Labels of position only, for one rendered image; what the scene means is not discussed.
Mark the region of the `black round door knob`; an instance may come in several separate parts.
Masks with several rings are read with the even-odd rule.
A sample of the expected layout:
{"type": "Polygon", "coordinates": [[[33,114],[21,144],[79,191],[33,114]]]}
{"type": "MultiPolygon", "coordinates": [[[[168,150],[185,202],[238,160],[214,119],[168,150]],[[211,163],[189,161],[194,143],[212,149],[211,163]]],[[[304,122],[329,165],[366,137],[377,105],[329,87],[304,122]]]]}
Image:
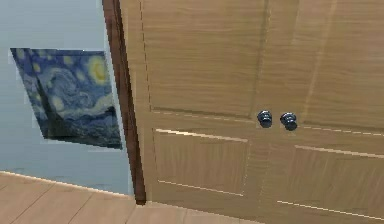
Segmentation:
{"type": "Polygon", "coordinates": [[[280,122],[288,131],[294,131],[297,128],[296,115],[292,112],[286,112],[280,117],[280,122]]]}
{"type": "Polygon", "coordinates": [[[272,126],[272,114],[268,110],[260,111],[257,119],[263,128],[270,128],[272,126]]]}

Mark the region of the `light wooden panelled door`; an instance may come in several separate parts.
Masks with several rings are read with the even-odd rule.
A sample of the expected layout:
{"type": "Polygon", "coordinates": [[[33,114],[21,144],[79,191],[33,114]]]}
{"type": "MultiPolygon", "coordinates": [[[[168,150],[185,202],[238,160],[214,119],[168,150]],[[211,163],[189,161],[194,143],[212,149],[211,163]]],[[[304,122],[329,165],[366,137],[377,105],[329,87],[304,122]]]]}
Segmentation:
{"type": "Polygon", "coordinates": [[[384,224],[384,0],[102,4],[138,201],[384,224]]]}

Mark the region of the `blue starry night painting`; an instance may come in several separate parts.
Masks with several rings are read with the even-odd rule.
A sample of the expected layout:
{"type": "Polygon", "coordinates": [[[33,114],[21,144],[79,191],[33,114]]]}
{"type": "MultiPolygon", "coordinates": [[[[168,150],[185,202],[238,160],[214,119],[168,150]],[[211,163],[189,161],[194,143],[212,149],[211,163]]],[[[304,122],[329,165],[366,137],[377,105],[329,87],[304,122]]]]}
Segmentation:
{"type": "Polygon", "coordinates": [[[122,148],[103,51],[14,47],[10,52],[45,139],[122,148]]]}

